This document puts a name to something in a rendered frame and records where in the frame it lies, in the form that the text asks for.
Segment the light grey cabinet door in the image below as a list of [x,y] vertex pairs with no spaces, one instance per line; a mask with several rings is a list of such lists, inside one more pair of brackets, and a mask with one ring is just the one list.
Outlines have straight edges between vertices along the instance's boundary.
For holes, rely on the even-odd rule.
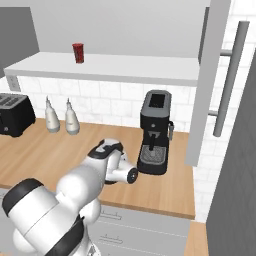
[[185,163],[198,164],[231,0],[211,0]]

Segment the dark grey cabinet door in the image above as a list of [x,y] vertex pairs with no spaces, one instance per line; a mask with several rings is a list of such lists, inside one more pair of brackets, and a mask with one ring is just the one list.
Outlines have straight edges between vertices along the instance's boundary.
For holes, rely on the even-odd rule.
[[0,78],[4,69],[39,52],[29,7],[0,7]]

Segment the black coffee machine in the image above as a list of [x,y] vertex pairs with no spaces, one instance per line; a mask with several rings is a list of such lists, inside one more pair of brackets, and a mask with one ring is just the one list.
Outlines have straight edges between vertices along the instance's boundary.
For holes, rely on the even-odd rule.
[[143,140],[137,168],[141,173],[164,175],[167,171],[169,143],[174,130],[174,123],[170,121],[171,99],[172,95],[166,90],[146,93],[140,111]]

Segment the white squeeze bottle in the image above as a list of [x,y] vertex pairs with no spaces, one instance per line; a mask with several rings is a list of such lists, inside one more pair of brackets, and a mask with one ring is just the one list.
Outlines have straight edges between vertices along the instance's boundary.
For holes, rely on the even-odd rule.
[[66,131],[70,135],[76,135],[80,131],[80,123],[78,121],[75,111],[72,108],[71,102],[67,101],[66,105],[67,105],[67,109],[65,113]]
[[49,99],[46,99],[45,119],[46,128],[50,133],[57,133],[60,130],[60,121]]

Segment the red can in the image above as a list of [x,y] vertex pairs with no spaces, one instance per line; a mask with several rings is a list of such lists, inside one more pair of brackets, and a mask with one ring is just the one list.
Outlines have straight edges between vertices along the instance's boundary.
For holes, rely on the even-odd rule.
[[74,43],[72,47],[73,47],[76,62],[83,63],[84,62],[84,44]]

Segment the grey drawer front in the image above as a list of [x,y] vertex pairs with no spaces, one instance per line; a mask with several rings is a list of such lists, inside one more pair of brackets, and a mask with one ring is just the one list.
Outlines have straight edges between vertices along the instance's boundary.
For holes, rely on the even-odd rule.
[[[187,237],[147,231],[106,222],[88,227],[89,235],[102,256],[184,256]],[[122,244],[99,240],[100,236],[119,237]]]
[[140,228],[147,231],[155,231],[164,234],[186,237],[190,228],[190,221],[188,219],[173,216],[129,210],[107,205],[101,206],[101,212],[110,214],[117,213],[118,215],[122,216],[122,220],[118,221],[99,216],[99,221],[124,225],[127,227]]

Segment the black toaster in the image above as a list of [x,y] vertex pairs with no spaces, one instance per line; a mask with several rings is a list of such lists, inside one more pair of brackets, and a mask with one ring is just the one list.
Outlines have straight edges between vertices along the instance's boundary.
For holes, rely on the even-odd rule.
[[19,137],[36,121],[27,95],[0,93],[0,134]]

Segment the white wall cabinet with shelf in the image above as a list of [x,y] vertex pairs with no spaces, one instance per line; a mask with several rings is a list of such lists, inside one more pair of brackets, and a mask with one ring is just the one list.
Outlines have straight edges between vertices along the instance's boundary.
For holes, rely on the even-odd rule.
[[[39,52],[7,75],[196,86],[211,0],[0,0],[29,7]],[[77,63],[72,45],[84,44]]]

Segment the white wall socket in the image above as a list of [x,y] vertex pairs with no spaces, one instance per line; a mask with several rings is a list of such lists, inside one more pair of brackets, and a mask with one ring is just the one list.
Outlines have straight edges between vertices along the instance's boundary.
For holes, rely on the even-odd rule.
[[9,88],[11,91],[15,91],[15,92],[20,92],[21,88],[19,85],[19,81],[18,78],[16,76],[12,76],[12,75],[8,75],[6,77]]

